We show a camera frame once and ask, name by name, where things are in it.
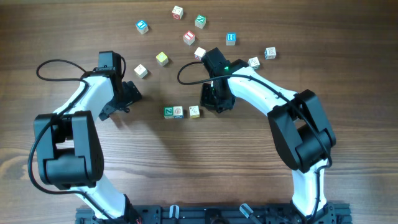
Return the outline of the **yellow edged picture block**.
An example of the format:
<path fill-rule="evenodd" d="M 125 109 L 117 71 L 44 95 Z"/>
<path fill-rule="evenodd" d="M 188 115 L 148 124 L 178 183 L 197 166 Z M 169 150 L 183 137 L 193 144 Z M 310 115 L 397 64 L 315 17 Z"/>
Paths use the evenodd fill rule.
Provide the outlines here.
<path fill-rule="evenodd" d="M 199 118 L 200 117 L 200 109 L 199 106 L 190 106 L 189 113 L 191 118 Z"/>

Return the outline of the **blue sided picture block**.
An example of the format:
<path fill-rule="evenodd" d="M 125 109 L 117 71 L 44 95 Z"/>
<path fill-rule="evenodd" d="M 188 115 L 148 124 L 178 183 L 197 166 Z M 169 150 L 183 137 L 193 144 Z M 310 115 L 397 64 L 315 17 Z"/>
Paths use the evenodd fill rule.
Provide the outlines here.
<path fill-rule="evenodd" d="M 173 113 L 174 119 L 184 118 L 182 106 L 174 106 L 173 111 L 174 111 L 174 113 Z"/>

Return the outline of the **green Z letter block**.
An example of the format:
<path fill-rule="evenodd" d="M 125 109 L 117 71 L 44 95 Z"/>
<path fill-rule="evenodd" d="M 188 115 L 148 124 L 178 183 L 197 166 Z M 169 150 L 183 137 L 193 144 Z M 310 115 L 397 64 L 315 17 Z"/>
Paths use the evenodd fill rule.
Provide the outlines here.
<path fill-rule="evenodd" d="M 174 118 L 174 108 L 173 108 L 173 106 L 164 108 L 164 118 L 165 119 L 173 119 Z"/>

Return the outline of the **green edged picture block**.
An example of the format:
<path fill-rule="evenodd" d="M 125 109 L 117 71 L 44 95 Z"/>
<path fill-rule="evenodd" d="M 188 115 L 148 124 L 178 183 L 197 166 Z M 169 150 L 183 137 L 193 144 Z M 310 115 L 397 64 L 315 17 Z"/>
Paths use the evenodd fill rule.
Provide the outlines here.
<path fill-rule="evenodd" d="M 252 67 L 254 70 L 256 70 L 256 69 L 258 69 L 259 67 L 260 67 L 260 61 L 259 61 L 259 59 L 257 58 L 257 57 L 253 57 L 253 58 L 250 58 L 249 60 L 248 60 L 248 64 L 249 64 L 249 66 L 250 67 Z"/>

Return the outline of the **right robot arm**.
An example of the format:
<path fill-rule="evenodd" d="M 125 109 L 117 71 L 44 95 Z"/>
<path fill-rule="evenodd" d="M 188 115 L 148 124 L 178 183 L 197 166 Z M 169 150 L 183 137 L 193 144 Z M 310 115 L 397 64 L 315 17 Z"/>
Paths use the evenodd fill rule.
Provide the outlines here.
<path fill-rule="evenodd" d="M 307 222 L 315 221 L 326 205 L 323 175 L 331 167 L 336 137 L 318 96 L 310 90 L 296 93 L 262 78 L 247 62 L 226 60 L 214 48 L 201 59 L 209 73 L 200 104 L 222 113 L 241 98 L 267 116 L 275 148 L 292 170 L 292 203 Z"/>

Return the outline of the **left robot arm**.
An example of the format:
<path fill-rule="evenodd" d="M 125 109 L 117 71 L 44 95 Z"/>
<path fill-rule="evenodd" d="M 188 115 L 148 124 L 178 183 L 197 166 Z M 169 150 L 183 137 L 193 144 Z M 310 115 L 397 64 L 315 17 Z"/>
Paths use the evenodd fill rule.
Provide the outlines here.
<path fill-rule="evenodd" d="M 84 71 L 80 86 L 53 113 L 34 120 L 35 141 L 27 162 L 32 184 L 46 194 L 75 194 L 86 203 L 76 223 L 141 223 L 127 195 L 104 174 L 104 155 L 95 121 L 115 111 L 129 112 L 142 96 L 123 81 L 125 59 L 113 51 L 99 53 L 98 66 Z"/>

